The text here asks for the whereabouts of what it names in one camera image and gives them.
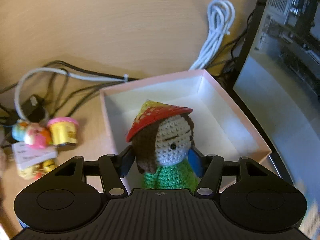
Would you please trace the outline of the pink cardboard box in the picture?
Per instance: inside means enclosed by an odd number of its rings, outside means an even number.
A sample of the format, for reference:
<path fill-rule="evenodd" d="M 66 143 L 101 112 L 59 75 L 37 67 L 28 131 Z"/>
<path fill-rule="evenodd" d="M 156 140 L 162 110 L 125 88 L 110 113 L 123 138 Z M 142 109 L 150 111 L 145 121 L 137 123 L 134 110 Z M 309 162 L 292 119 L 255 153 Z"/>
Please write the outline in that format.
<path fill-rule="evenodd" d="M 205 70 L 130 81 L 104 88 L 100 95 L 111 153 L 120 154 L 131 145 L 127 134 L 147 100 L 193 109 L 192 147 L 204 155 L 219 155 L 226 161 L 245 156 L 259 162 L 271 152 L 243 111 Z M 127 191 L 146 189 L 136 156 L 123 183 Z"/>

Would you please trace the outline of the crochet doll with red hat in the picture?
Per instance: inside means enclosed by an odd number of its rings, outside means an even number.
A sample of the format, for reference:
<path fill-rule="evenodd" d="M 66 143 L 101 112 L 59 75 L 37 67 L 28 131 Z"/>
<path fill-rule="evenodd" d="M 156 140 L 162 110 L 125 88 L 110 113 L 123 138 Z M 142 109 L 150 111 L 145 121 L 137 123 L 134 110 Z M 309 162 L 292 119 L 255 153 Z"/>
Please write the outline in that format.
<path fill-rule="evenodd" d="M 190 189 L 198 182 L 187 156 L 194 145 L 193 109 L 147 100 L 126 140 L 147 189 Z"/>

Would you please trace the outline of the yellow pink toy cup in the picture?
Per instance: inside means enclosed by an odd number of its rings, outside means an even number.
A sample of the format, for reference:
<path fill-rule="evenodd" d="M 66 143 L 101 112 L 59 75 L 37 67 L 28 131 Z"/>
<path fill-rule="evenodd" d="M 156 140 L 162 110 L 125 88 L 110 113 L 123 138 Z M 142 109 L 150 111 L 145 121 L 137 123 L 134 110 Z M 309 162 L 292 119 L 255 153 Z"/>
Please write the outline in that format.
<path fill-rule="evenodd" d="M 54 146 L 76 145 L 78 143 L 78 122 L 71 117 L 51 119 L 47 128 L 50 130 Z"/>

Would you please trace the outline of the colourful keychain toy bundle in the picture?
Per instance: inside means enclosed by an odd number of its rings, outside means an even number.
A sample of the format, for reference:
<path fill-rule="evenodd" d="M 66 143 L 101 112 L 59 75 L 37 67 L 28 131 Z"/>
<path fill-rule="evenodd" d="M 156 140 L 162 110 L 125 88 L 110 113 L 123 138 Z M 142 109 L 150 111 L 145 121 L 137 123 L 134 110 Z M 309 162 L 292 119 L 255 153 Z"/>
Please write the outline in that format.
<path fill-rule="evenodd" d="M 20 177 L 39 179 L 57 167 L 57 150 L 48 129 L 23 120 L 12 128 L 12 152 Z"/>

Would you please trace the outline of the black power adapter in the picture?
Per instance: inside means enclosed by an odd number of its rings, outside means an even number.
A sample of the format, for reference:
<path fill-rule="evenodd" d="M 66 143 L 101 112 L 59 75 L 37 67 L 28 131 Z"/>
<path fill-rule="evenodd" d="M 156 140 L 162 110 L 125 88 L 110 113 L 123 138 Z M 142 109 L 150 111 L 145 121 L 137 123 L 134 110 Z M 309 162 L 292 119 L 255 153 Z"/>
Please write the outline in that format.
<path fill-rule="evenodd" d="M 40 122 L 44 119 L 46 111 L 42 105 L 43 98 L 33 94 L 22 103 L 22 112 L 30 122 Z"/>

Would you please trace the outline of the glass computer case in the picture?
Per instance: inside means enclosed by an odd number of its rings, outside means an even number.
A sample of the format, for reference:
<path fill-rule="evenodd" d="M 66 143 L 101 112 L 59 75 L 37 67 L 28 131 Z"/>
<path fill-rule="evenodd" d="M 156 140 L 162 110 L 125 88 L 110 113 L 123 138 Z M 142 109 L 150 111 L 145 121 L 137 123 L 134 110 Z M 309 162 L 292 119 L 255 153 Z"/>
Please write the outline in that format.
<path fill-rule="evenodd" d="M 257 0 L 229 90 L 306 197 L 300 230 L 319 239 L 319 0 Z"/>

